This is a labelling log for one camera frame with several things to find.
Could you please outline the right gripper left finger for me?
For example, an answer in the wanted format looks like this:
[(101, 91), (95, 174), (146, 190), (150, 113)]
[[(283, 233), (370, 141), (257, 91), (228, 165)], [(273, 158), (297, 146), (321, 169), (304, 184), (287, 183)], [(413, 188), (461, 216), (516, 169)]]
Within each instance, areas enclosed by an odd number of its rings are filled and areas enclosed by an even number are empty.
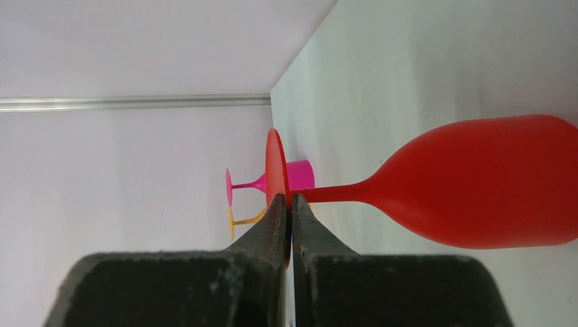
[(283, 326), (289, 214), (276, 195), (221, 251), (92, 253), (70, 269), (46, 326)]

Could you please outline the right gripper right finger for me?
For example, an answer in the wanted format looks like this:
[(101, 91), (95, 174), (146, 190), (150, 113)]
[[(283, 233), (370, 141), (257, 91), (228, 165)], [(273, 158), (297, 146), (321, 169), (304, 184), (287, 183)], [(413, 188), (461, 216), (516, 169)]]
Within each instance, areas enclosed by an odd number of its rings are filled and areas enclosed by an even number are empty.
[(292, 199), (297, 326), (512, 326), (489, 271), (464, 255), (361, 255)]

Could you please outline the orange wine glass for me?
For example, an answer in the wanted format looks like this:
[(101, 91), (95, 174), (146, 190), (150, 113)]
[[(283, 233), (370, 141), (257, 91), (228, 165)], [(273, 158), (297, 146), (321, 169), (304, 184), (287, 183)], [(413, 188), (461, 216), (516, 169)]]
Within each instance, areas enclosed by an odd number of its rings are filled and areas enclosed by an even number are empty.
[(267, 212), (267, 208), (264, 208), (255, 217), (252, 217), (249, 219), (235, 220), (234, 216), (233, 216), (232, 208), (229, 207), (228, 208), (228, 225), (229, 225), (230, 240), (231, 241), (235, 240), (234, 228), (236, 225), (245, 225), (245, 224), (257, 223), (263, 218), (263, 216), (266, 212)]

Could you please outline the red wine glass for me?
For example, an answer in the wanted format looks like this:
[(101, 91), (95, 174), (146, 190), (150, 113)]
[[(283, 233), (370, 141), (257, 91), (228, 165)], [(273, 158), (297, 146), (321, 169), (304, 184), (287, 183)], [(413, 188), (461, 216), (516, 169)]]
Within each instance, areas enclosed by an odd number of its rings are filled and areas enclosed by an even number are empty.
[(298, 194), (370, 205), (452, 247), (563, 245), (577, 239), (577, 127), (548, 114), (450, 123), (409, 141), (363, 181)]

